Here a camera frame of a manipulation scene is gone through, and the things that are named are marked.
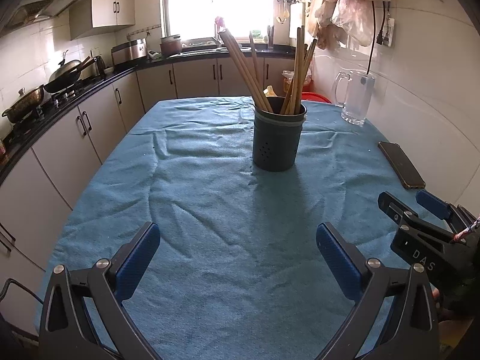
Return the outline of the person's right hand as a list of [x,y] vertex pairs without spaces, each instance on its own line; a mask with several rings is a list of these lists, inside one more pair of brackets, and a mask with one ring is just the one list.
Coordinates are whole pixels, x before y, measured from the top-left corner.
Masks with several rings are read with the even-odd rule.
[[432,296],[439,321],[447,320],[450,317],[450,311],[444,307],[444,296],[437,288],[433,288]]

